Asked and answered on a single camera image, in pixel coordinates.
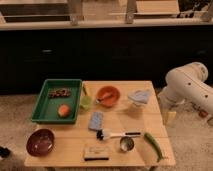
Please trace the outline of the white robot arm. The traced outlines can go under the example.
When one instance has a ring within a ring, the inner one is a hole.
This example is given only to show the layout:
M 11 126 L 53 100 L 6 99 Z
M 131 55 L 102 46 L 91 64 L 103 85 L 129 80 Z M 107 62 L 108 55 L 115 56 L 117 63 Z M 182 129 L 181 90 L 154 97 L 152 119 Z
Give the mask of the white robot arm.
M 207 78 L 208 69 L 200 62 L 173 68 L 166 74 L 166 86 L 158 93 L 165 125 L 175 118 L 173 107 L 186 100 L 213 115 L 213 87 L 205 83 Z

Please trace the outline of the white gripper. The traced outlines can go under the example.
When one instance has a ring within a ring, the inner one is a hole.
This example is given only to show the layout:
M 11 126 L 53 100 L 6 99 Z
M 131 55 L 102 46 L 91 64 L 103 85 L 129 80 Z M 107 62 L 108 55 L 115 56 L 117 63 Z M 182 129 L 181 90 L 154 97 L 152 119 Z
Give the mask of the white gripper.
M 164 115 L 164 124 L 170 125 L 177 112 L 172 111 L 175 107 L 185 103 L 185 99 L 175 93 L 169 86 L 164 87 L 157 95 L 161 112 Z

